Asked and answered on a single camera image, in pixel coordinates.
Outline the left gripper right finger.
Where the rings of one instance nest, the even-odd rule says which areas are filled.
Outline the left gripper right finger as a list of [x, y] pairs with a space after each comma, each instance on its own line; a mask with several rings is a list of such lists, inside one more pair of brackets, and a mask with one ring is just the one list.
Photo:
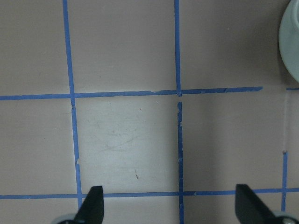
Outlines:
[[241, 224], [297, 224], [285, 212], [275, 213], [246, 184], [235, 187], [235, 215]]

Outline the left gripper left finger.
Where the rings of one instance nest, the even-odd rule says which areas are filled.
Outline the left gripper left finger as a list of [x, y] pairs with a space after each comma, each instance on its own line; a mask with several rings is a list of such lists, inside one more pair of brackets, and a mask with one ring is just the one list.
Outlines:
[[104, 194], [102, 186], [89, 190], [81, 207], [73, 218], [57, 218], [53, 224], [101, 224], [104, 220]]

